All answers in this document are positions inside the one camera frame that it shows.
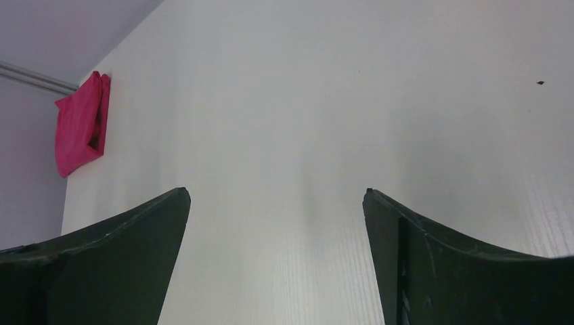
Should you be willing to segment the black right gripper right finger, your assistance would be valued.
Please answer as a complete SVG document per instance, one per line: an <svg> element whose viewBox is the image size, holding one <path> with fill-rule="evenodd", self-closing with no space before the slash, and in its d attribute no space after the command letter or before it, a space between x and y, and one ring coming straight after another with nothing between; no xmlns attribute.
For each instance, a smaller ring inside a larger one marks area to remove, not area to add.
<svg viewBox="0 0 574 325"><path fill-rule="evenodd" d="M572 324L573 258L472 238L369 188L363 213L386 324Z"/></svg>

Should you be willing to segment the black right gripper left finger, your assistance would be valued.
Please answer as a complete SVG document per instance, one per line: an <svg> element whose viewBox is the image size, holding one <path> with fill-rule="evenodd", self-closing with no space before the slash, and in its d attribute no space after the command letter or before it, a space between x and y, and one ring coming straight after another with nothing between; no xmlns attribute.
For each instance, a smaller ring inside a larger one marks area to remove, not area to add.
<svg viewBox="0 0 574 325"><path fill-rule="evenodd" d="M157 324L191 198L175 188L44 242L1 251L2 324Z"/></svg>

